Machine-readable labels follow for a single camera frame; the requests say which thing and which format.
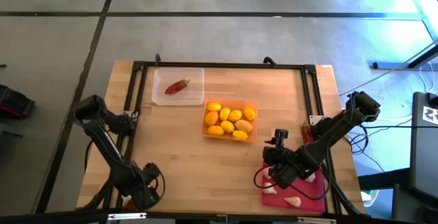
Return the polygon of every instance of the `gray floor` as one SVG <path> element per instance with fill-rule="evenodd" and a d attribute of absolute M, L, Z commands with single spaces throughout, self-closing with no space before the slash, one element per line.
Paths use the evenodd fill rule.
<path fill-rule="evenodd" d="M 1 11 L 100 11 L 105 0 L 0 0 Z M 412 0 L 113 0 L 110 11 L 417 12 Z M 36 100 L 24 139 L 0 144 L 0 215 L 30 213 L 87 56 L 97 18 L 0 17 L 0 83 Z M 401 62 L 431 43 L 421 21 L 351 18 L 107 18 L 83 97 L 103 96 L 114 60 L 332 64 L 339 92 L 380 74 L 370 62 Z M 431 85 L 431 74 L 424 74 Z M 416 72 L 396 72 L 364 86 L 381 117 L 410 114 Z M 48 211 L 72 210 L 89 139 L 73 128 Z M 409 165 L 409 131 L 374 135 L 367 153 L 385 170 Z M 358 164 L 378 169 L 362 155 Z"/>

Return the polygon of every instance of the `wooden tabletop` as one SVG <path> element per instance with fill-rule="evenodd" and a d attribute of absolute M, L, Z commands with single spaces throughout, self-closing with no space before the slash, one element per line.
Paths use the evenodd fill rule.
<path fill-rule="evenodd" d="M 105 96 L 108 109 L 114 113 L 123 110 L 132 64 L 132 61 L 116 61 L 114 64 Z M 156 163 L 166 178 L 166 194 L 150 211 L 312 215 L 300 210 L 263 206 L 260 190 L 253 185 L 253 175 L 262 162 L 263 141 L 270 140 L 276 128 L 289 130 L 286 147 L 296 149 L 302 144 L 300 126 L 307 120 L 307 114 L 300 71 L 204 69 L 205 98 L 258 103 L 257 142 L 242 143 L 204 138 L 201 134 L 203 105 L 158 106 L 153 103 L 151 93 L 156 69 L 149 67 L 146 75 L 142 113 L 132 154 L 132 160 L 140 167 L 148 162 Z M 316 69 L 324 114 L 333 116 L 341 110 L 333 69 L 331 66 L 316 66 Z M 363 212 L 350 145 L 339 141 L 331 152 L 337 183 Z M 78 206 L 91 200 L 108 173 L 108 165 L 93 145 Z M 330 212 L 333 212 L 331 196 L 327 202 Z"/>

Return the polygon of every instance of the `yellow mango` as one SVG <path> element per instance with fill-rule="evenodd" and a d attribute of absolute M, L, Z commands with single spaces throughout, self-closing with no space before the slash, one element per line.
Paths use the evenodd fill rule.
<path fill-rule="evenodd" d="M 229 108 L 223 108 L 220 111 L 219 119 L 221 121 L 226 121 L 228 119 L 228 117 L 230 116 L 230 113 L 231 113 L 231 110 Z"/>
<path fill-rule="evenodd" d="M 234 125 L 229 121 L 223 121 L 221 122 L 220 126 L 224 129 L 226 133 L 233 133 L 234 132 Z"/>
<path fill-rule="evenodd" d="M 224 135 L 224 130 L 218 125 L 213 125 L 208 127 L 207 134 L 212 136 L 222 136 Z"/>
<path fill-rule="evenodd" d="M 219 114 L 216 111 L 213 111 L 207 114 L 204 121 L 205 124 L 211 127 L 212 125 L 216 124 L 216 122 L 218 122 L 218 119 L 219 119 Z"/>
<path fill-rule="evenodd" d="M 246 140 L 248 138 L 248 134 L 246 134 L 246 132 L 243 131 L 234 131 L 233 138 L 239 140 Z"/>
<path fill-rule="evenodd" d="M 236 121 L 234 125 L 239 131 L 251 132 L 253 130 L 253 125 L 251 125 L 251 123 L 249 123 L 248 121 L 239 120 Z"/>
<path fill-rule="evenodd" d="M 208 109 L 209 111 L 219 111 L 221 108 L 222 108 L 222 106 L 220 106 L 219 103 L 210 103 L 210 104 L 207 106 L 207 109 Z"/>
<path fill-rule="evenodd" d="M 250 107 L 246 107 L 244 109 L 244 115 L 249 121 L 254 121 L 254 119 L 255 119 L 255 112 Z"/>
<path fill-rule="evenodd" d="M 229 120 L 236 122 L 242 118 L 242 111 L 240 110 L 234 110 L 230 113 Z"/>

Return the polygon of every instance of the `red cutting board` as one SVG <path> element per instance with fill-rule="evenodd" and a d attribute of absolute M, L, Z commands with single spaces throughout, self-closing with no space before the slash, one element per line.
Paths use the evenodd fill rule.
<path fill-rule="evenodd" d="M 274 184 L 275 182 L 271 179 L 266 179 L 263 177 L 263 184 L 266 182 L 270 182 Z M 297 187 L 310 197 L 319 197 L 324 193 L 324 176 L 322 174 L 321 169 L 315 172 L 315 180 L 313 182 L 306 182 L 301 179 L 295 179 L 293 186 Z M 306 198 L 305 196 L 298 193 L 292 187 L 288 187 L 286 189 L 281 189 L 278 186 L 274 186 L 276 190 L 276 195 L 273 194 L 264 194 L 261 190 L 261 202 L 265 206 L 279 207 L 279 208 L 295 208 L 288 204 L 284 199 L 286 197 L 300 197 L 301 206 L 300 210 L 309 211 L 309 212 L 317 212 L 323 213 L 325 211 L 326 204 L 324 202 L 324 198 L 314 201 Z"/>

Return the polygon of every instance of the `orange tray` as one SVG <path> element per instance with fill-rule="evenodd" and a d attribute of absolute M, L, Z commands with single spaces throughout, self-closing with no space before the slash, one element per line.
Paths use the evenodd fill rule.
<path fill-rule="evenodd" d="M 224 133 L 223 136 L 208 135 L 207 134 L 208 126 L 205 124 L 204 119 L 209 112 L 207 109 L 207 106 L 210 103 L 219 103 L 222 106 L 222 108 L 229 108 L 231 111 L 240 110 L 240 111 L 242 111 L 242 113 L 243 113 L 245 107 L 252 108 L 255 112 L 255 120 L 254 121 L 249 121 L 248 119 L 245 118 L 244 115 L 242 115 L 242 118 L 241 118 L 242 120 L 248 121 L 253 126 L 253 130 L 248 133 L 248 138 L 246 140 L 234 139 L 233 134 L 228 134 L 228 133 Z M 205 137 L 208 137 L 208 138 L 234 140 L 234 141 L 239 141 L 239 142 L 255 142 L 255 141 L 257 141 L 257 120 L 258 119 L 259 119 L 259 107 L 256 103 L 251 103 L 251 102 L 247 102 L 247 101 L 231 100 L 231 99 L 206 98 L 205 99 L 205 106 L 204 106 L 203 128 L 201 130 L 201 133 Z M 221 122 L 222 122 L 222 120 L 218 119 L 218 122 L 216 122 L 215 125 L 220 126 Z"/>

